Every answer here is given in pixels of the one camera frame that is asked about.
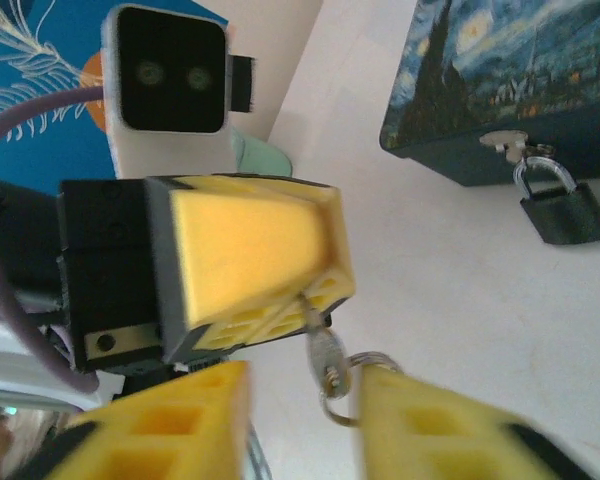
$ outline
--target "mint green object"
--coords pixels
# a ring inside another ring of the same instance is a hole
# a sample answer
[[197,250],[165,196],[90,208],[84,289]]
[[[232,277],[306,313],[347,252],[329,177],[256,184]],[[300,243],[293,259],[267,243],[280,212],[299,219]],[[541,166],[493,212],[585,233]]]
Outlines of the mint green object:
[[239,173],[290,177],[293,174],[291,160],[273,145],[255,137],[231,130],[231,145],[236,153]]

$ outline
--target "yellow plastic part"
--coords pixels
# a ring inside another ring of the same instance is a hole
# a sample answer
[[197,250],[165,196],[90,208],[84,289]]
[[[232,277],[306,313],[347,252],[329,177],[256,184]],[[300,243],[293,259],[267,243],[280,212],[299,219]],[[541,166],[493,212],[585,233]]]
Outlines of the yellow plastic part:
[[300,330],[301,292],[321,311],[354,294],[338,189],[220,175],[173,180],[194,188],[170,192],[186,329],[207,327],[194,350]]
[[249,408],[246,362],[125,397],[78,417],[99,427],[48,480],[238,480]]
[[526,422],[455,392],[371,365],[360,422],[368,480],[555,480],[504,425]]

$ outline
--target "metal key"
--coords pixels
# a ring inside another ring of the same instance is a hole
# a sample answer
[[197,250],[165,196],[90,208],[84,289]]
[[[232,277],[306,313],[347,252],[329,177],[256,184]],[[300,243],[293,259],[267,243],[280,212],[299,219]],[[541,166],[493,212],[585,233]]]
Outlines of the metal key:
[[313,375],[322,393],[329,399],[344,397],[351,389],[349,362],[342,342],[329,330],[320,311],[300,295],[307,331],[307,349]]

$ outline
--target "blue poster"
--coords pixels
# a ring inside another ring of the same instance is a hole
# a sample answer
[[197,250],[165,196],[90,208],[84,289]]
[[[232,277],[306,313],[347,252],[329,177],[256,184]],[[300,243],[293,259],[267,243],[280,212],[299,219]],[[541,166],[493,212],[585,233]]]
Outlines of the blue poster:
[[[46,93],[101,85],[101,26],[115,0],[0,0],[0,112]],[[133,3],[227,21],[190,0]],[[55,194],[64,179],[113,178],[102,102],[57,109],[0,142],[0,179]]]

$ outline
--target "yellow foam pad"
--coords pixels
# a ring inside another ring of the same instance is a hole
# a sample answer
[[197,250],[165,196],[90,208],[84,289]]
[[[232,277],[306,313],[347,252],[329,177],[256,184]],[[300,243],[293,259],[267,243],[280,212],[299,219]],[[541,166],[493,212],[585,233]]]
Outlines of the yellow foam pad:
[[311,202],[175,190],[172,207],[192,328],[308,281],[329,263],[325,225]]
[[369,480],[555,480],[504,425],[519,417],[371,365],[360,421]]
[[238,480],[249,429],[246,362],[220,364],[87,412],[98,429],[49,480]]

